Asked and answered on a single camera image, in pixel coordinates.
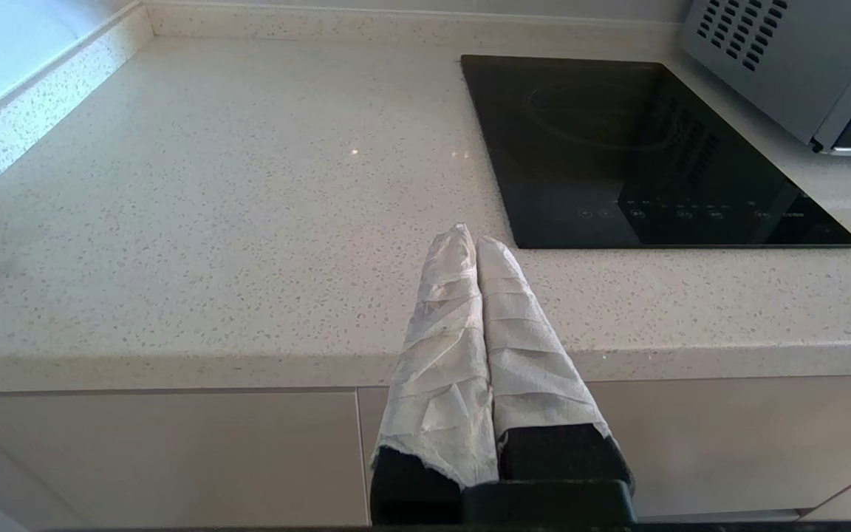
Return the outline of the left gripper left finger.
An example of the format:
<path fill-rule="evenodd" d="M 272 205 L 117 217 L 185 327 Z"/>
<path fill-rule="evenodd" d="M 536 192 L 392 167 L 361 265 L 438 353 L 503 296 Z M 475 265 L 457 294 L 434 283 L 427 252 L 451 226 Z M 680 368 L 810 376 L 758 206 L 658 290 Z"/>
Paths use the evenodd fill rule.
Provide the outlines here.
<path fill-rule="evenodd" d="M 453 525 L 499 480 L 475 242 L 439 233 L 423 263 L 372 455 L 374 525 Z"/>

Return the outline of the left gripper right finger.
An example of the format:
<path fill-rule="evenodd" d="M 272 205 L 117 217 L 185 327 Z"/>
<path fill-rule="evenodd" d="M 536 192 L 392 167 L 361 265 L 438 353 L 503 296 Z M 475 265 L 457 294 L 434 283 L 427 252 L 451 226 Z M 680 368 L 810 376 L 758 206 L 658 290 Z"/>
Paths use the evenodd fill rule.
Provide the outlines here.
<path fill-rule="evenodd" d="M 618 442 L 499 240 L 477 240 L 499 470 L 506 480 L 634 484 Z"/>

